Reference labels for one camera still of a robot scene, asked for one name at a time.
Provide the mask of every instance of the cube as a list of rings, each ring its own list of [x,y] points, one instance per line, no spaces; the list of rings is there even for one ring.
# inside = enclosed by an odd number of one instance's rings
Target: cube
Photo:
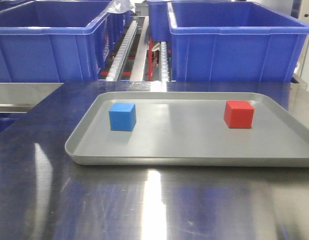
[[[112,131],[132,131],[137,122],[134,103],[116,102],[109,110]]]
[[[254,112],[255,108],[248,101],[228,100],[223,119],[230,129],[250,129]]]

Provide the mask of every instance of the table surface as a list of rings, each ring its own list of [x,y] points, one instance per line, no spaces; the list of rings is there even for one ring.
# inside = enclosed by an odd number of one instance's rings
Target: table surface
[[[309,92],[257,89],[309,128]],[[0,134],[0,240],[309,240],[309,168],[81,166],[65,152],[99,94],[216,90],[236,88],[62,85]]]

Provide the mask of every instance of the blue plastic bin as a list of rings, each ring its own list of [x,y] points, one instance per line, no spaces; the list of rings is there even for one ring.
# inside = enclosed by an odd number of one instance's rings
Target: blue plastic bin
[[[0,82],[97,80],[109,54],[102,1],[30,1],[0,11]]]
[[[30,0],[0,0],[0,11],[29,1]]]
[[[147,0],[149,7],[149,25],[150,34],[154,41],[168,42],[170,41],[170,30],[167,3],[168,2],[182,2],[189,0]],[[230,0],[205,0],[205,1],[230,1]]]
[[[110,3],[112,0],[92,0],[92,1],[101,1]],[[111,51],[115,49],[116,43],[122,36],[124,27],[130,22],[130,11],[124,13],[111,13],[109,19],[111,19],[111,36],[109,41],[109,48]]]
[[[309,24],[254,2],[167,6],[172,79],[291,81]]]

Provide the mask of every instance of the red cube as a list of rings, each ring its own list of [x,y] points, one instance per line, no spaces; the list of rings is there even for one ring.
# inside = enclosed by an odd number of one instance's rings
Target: red cube
[[[223,119],[230,129],[251,129],[254,112],[248,101],[228,100]]]

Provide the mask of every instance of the gray tray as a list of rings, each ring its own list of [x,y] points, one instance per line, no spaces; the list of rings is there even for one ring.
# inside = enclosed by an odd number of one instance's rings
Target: gray tray
[[[255,107],[251,129],[227,127],[226,100]],[[136,104],[132,132],[110,130],[116,102]],[[82,165],[309,167],[309,129],[258,93],[108,92],[93,102],[65,150]]]

